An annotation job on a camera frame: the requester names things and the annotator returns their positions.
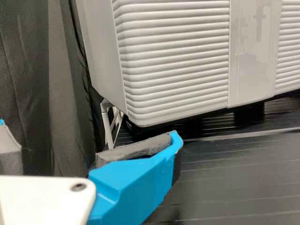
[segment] black curtain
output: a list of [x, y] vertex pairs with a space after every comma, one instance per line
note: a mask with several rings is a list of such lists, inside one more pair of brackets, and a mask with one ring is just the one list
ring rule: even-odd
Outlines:
[[74, 0], [0, 0], [0, 77], [24, 173], [85, 177], [104, 132]]

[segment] black surface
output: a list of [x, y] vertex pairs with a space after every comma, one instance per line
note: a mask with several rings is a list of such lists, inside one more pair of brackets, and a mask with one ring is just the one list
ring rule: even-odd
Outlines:
[[300, 224], [300, 133], [186, 143], [181, 177], [146, 223]]
[[[299, 106], [295, 92], [157, 128], [176, 129], [185, 145], [179, 180], [145, 224], [299, 225]], [[123, 126], [118, 144], [154, 134]]]
[[177, 182], [181, 174], [181, 151], [182, 148], [178, 150], [175, 154], [174, 158], [174, 166], [173, 166], [173, 178], [172, 178], [172, 186]]

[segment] screw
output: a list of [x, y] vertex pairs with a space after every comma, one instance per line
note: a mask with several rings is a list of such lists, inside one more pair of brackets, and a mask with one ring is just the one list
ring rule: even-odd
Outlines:
[[82, 183], [78, 183], [78, 184], [74, 184], [71, 187], [71, 191], [82, 191], [86, 188], [86, 184], [82, 184]]

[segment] ribbed plastic surface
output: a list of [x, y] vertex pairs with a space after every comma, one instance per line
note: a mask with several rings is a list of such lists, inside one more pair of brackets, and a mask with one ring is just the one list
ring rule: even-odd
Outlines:
[[275, 93], [300, 86], [300, 0], [283, 0]]
[[229, 0], [112, 1], [130, 120], [227, 107]]

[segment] gray foam block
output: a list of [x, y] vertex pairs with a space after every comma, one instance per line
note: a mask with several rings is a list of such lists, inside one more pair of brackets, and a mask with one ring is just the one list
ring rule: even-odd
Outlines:
[[119, 146], [112, 150], [96, 153], [96, 167], [104, 166], [112, 161], [119, 161], [142, 156], [152, 156], [171, 144], [168, 134], [158, 135], [141, 142]]
[[0, 175], [23, 175], [22, 147], [5, 125], [0, 125]]

